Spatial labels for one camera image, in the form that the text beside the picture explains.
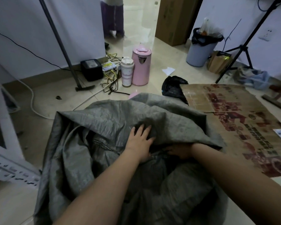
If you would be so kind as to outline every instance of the purple pants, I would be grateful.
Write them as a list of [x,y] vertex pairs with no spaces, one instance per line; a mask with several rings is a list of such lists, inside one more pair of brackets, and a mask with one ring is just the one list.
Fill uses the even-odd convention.
[[101,1],[101,12],[104,36],[110,35],[110,31],[116,31],[117,35],[124,36],[124,8],[108,5]]

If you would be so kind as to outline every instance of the hand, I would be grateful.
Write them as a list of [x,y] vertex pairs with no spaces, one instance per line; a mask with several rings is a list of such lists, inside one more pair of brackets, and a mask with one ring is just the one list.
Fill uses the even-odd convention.
[[180,159],[185,160],[192,157],[191,147],[193,144],[190,143],[178,143],[173,144],[165,148],[169,155],[177,155]]
[[136,134],[135,134],[135,127],[131,129],[126,147],[124,152],[130,152],[133,156],[136,156],[139,162],[145,161],[149,156],[149,148],[153,141],[155,140],[155,137],[150,138],[147,140],[147,137],[150,133],[151,126],[146,128],[143,131],[144,124],[142,124]]

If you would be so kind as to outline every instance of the white thermos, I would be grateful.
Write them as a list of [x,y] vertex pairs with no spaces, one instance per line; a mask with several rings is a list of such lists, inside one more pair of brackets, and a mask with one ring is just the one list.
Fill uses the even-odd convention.
[[121,75],[123,87],[130,87],[134,69],[134,61],[130,57],[123,57],[121,60]]

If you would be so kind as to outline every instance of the pink kettle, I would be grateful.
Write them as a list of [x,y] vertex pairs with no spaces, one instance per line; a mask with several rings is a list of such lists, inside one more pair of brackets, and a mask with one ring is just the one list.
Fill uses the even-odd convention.
[[140,45],[133,49],[132,59],[135,67],[132,84],[137,86],[146,85],[149,82],[152,51]]

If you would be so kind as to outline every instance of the black trash bag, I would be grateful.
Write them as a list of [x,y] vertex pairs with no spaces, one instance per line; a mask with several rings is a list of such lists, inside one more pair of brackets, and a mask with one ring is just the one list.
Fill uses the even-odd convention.
[[220,42],[224,39],[224,36],[222,36],[220,38],[216,38],[216,37],[209,36],[209,35],[201,35],[200,33],[197,32],[199,29],[200,28],[197,27],[193,31],[194,34],[191,38],[192,44],[199,44],[200,46],[206,46],[206,45],[209,45],[209,44],[212,44],[212,43]]
[[164,96],[174,97],[181,99],[184,103],[187,103],[187,100],[180,88],[180,85],[187,85],[188,82],[178,76],[168,76],[162,84],[161,93]]

